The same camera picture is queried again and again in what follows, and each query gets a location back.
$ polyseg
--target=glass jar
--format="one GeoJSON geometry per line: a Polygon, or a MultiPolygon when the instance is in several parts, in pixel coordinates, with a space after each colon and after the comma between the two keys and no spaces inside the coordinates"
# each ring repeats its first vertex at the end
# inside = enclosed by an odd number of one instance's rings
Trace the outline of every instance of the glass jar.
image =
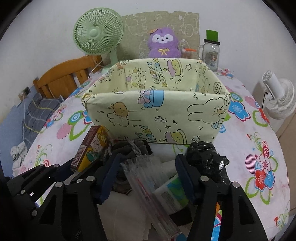
{"type": "Polygon", "coordinates": [[[212,71],[217,71],[220,53],[220,42],[204,39],[205,44],[198,47],[198,57],[202,48],[202,58],[212,71]]]}

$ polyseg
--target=fabric storage basket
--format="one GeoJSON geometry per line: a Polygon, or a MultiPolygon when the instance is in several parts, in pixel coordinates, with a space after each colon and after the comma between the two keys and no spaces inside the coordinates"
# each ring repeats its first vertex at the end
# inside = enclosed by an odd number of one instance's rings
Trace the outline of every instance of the fabric storage basket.
{"type": "Polygon", "coordinates": [[[213,142],[230,94],[201,60],[149,58],[115,64],[84,93],[82,104],[115,139],[190,144],[213,142]]]}

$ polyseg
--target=yellow bow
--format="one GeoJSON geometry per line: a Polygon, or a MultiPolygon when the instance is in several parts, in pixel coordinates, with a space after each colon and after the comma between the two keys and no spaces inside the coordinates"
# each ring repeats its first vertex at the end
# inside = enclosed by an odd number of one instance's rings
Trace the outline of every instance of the yellow bow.
{"type": "Polygon", "coordinates": [[[170,49],[159,49],[158,52],[162,52],[161,55],[167,55],[166,52],[170,51],[170,49]]]}

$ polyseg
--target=purple plush toy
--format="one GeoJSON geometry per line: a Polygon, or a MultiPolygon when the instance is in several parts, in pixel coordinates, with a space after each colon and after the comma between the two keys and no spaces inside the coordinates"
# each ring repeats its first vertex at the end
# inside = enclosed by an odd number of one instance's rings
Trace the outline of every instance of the purple plush toy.
{"type": "Polygon", "coordinates": [[[159,28],[150,35],[148,47],[150,58],[180,58],[178,39],[171,28],[159,28]]]}

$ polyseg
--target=jar handle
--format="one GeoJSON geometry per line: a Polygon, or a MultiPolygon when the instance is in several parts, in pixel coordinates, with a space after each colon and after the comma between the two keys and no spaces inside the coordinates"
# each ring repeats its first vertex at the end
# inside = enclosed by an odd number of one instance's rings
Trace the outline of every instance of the jar handle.
{"type": "Polygon", "coordinates": [[[200,45],[200,46],[198,46],[198,48],[197,48],[197,56],[198,56],[198,59],[201,59],[200,58],[200,48],[202,48],[203,47],[203,45],[200,45]]]}

